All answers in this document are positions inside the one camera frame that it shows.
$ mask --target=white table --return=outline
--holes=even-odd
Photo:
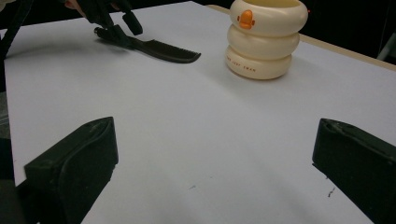
[[[394,71],[301,42],[285,76],[250,80],[224,62],[227,15],[193,2],[135,15],[140,39],[201,58],[105,45],[84,20],[20,30],[6,60],[17,184],[28,161],[112,116],[120,163],[84,223],[371,223],[341,190],[329,197],[311,158],[320,118],[396,145]]]

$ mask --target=cream ring toy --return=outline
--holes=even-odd
[[[298,0],[235,0],[230,17],[237,28],[251,35],[285,36],[304,27],[308,11]]]
[[[231,25],[227,34],[228,42],[233,49],[247,57],[274,60],[292,54],[300,41],[300,35],[265,37],[247,35]]]
[[[255,79],[271,79],[288,72],[291,55],[278,60],[253,60],[238,54],[231,47],[226,50],[226,63],[236,73]]]

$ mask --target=stacked cup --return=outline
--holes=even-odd
[[[298,0],[235,0],[226,63],[238,75],[280,77],[289,70],[308,12]]]

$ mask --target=black cable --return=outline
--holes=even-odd
[[[0,59],[4,60],[7,56],[8,50],[11,47],[17,32],[20,30],[27,14],[29,14],[34,0],[21,0],[18,11],[15,14],[11,24],[9,25],[3,39],[0,42]]]

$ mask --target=white tabletop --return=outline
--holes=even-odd
[[[193,2],[135,15],[140,39],[201,58],[106,45],[83,19],[21,28],[6,59],[17,184],[28,161],[112,116],[120,163],[84,223],[371,223],[312,152],[320,118],[396,145],[395,72],[302,42],[285,76],[250,80],[224,62],[227,15]]]

